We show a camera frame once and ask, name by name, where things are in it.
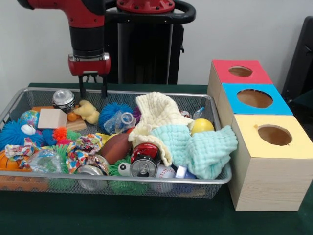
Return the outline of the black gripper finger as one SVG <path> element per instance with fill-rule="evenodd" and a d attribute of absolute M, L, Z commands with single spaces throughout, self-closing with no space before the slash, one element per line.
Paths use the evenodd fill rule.
<path fill-rule="evenodd" d="M 81 98 L 85 98 L 86 97 L 86 89 L 84 87 L 83 77 L 78 76 L 78 78 L 79 78 L 80 96 L 81 96 Z"/>
<path fill-rule="evenodd" d="M 108 96 L 108 87 L 107 87 L 107 76 L 102 76 L 102 87 L 101 87 L 101 94 L 103 98 Z"/>

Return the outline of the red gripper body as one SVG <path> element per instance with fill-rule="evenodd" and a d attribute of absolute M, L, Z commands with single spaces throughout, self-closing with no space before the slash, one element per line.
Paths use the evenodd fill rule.
<path fill-rule="evenodd" d="M 89 74 L 105 76 L 109 74 L 111 69 L 111 57 L 107 52 L 94 58 L 79 58 L 73 54 L 69 54 L 68 66 L 73 76 L 85 76 Z"/>

